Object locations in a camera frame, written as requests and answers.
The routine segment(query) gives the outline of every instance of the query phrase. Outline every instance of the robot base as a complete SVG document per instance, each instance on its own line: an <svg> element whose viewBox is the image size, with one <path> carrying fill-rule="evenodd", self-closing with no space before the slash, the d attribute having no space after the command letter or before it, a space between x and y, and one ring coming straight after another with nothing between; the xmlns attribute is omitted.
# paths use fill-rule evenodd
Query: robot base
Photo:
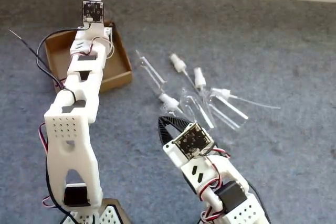
<svg viewBox="0 0 336 224"><path fill-rule="evenodd" d="M71 214L80 224L93 223L92 216L89 218L85 218L83 216L77 216L76 212L71 212ZM103 199L101 207L99 209L99 215L99 222L96 221L95 224L131 224L130 219L116 199ZM60 224L74 223L69 217L64 217Z"/></svg>

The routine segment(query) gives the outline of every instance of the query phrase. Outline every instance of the red wire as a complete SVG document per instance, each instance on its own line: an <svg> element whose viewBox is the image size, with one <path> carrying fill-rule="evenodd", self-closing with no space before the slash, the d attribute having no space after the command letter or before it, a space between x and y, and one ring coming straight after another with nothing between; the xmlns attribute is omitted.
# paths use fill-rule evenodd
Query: red wire
<svg viewBox="0 0 336 224"><path fill-rule="evenodd" d="M46 123L42 123L40 124L40 126L38 127L38 135L40 137L41 143L43 145L43 148L46 152L46 154L48 153L48 144L47 141L45 140L44 136L43 136L43 132L42 132L42 126L45 125Z"/></svg>

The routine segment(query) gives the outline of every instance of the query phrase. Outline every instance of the black wire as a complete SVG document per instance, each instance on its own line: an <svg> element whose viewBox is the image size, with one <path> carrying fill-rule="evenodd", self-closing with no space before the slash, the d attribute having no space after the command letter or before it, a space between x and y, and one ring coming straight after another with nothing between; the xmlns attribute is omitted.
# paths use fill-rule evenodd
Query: black wire
<svg viewBox="0 0 336 224"><path fill-rule="evenodd" d="M65 90L68 90L68 91L70 91L71 93L72 93L72 96L73 96L73 101L74 102L76 102L76 96L75 96L75 93L72 91L72 90L70 90L70 89L68 89L68 88L66 88L64 85L63 85L63 83L56 77L56 76L54 76L53 75L53 73L50 71L50 69L49 69L49 67L46 65L46 63L41 59L41 57L38 55L38 53L37 52L35 52L34 50L33 50L33 48L26 42L26 41L24 41L20 36L18 36L14 31L12 31L11 29L8 29L12 34L14 34L34 55L35 55L35 57L36 57L36 65L37 65L37 67L43 72L43 73L45 73L47 76L49 76L50 78L52 78L55 82L56 82L56 84L57 84L57 86L58 87L60 87L60 89L62 90L62 89L65 89ZM47 69L49 70L49 71L47 71L47 70L45 70L44 68L42 68L41 67L41 65L39 64L39 61L41 61L42 63L43 63L43 65L44 66L46 66L47 67Z"/></svg>
<svg viewBox="0 0 336 224"><path fill-rule="evenodd" d="M261 197L260 197L260 194L259 194L258 190L254 187L254 185L251 184L250 181L248 181L248 180L246 180L246 181L247 181L248 185L252 188L252 190L256 193L256 196L257 196L257 198L258 198L258 200L259 200L259 202L260 202L260 205L261 205L261 207L263 208L263 210L264 210L264 212L265 212L265 217L266 217L266 219L268 220L269 224L271 224L271 220L270 220L270 218L269 218L269 216L268 216L268 212L267 212L267 210L266 210L266 208L265 208L265 205L264 205L264 203L263 203L263 200L262 200Z"/></svg>
<svg viewBox="0 0 336 224"><path fill-rule="evenodd" d="M71 215L70 212L64 210L56 201L56 199L54 198L53 195L53 191L51 190L51 186L50 186L50 181L49 181L49 174L48 174L48 165L47 165L47 158L46 158L46 183L47 183L47 188L48 188L48 192L50 195L50 198L52 200L52 202L54 203L55 207L60 210L63 214L65 214L67 217L69 217L74 224L79 224L79 222Z"/></svg>
<svg viewBox="0 0 336 224"><path fill-rule="evenodd" d="M66 28L66 29L61 29L61 30L58 30L58 31L53 31L52 33L48 34L47 36L45 36L45 37L41 40L40 44L38 45L38 47L37 47L37 49L36 49L36 54L39 54L40 49L41 49L43 43L44 43L50 36L55 35L55 34L59 34L59 33L64 33L64 32L66 32L66 31L86 31L86 30L88 30L90 27L91 27L91 23L89 23L89 27L84 28L84 29L82 29L82 28Z"/></svg>
<svg viewBox="0 0 336 224"><path fill-rule="evenodd" d="M33 48L28 45L28 43L26 41L24 41L20 36L18 36L15 32L13 32L11 29L8 29L12 34L14 34L36 57L36 59L39 59L43 62L43 60L41 59L41 57L33 50ZM45 73L47 76L49 76L50 78L52 78L60 87L63 87L62 83L49 71L45 70L44 68L42 68L40 66L40 64L37 65L37 67L43 72Z"/></svg>

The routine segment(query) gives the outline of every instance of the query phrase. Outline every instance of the perforated plate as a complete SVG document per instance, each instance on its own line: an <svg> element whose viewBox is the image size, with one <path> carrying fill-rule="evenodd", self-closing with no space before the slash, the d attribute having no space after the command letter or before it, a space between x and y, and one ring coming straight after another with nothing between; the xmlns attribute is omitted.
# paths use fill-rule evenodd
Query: perforated plate
<svg viewBox="0 0 336 224"><path fill-rule="evenodd" d="M71 212L71 215L80 223L80 224L92 224L92 216L80 216L78 213ZM62 224L74 224L73 221L67 217ZM99 219L99 224L122 224L122 221L119 219L117 211L114 206L107 206L105 211L102 213Z"/></svg>
<svg viewBox="0 0 336 224"><path fill-rule="evenodd" d="M250 194L247 200L225 215L223 219L227 224L254 224L264 214L257 198Z"/></svg>

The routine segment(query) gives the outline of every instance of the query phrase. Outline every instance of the white wire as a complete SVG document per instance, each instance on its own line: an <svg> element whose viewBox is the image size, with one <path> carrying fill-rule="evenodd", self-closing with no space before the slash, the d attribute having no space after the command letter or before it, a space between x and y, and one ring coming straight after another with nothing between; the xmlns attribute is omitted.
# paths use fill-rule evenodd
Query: white wire
<svg viewBox="0 0 336 224"><path fill-rule="evenodd" d="M275 109L275 110L280 110L281 109L281 107L269 106L269 105L265 105L265 104L262 104L262 103L253 102L253 101L250 101L250 100L247 100L247 99L244 99L244 98L237 97L235 95L230 95L230 98L241 100L243 102L251 103L251 104L254 104L256 106L260 106L260 107L264 107L264 108Z"/></svg>
<svg viewBox="0 0 336 224"><path fill-rule="evenodd" d="M54 208L55 205L51 205L51 206L49 206L49 205L47 205L47 204L45 203L45 201L46 201L47 199L49 199L49 198L50 198L50 196L48 196L47 198L43 199L43 200L42 200L42 205L43 205L45 208Z"/></svg>

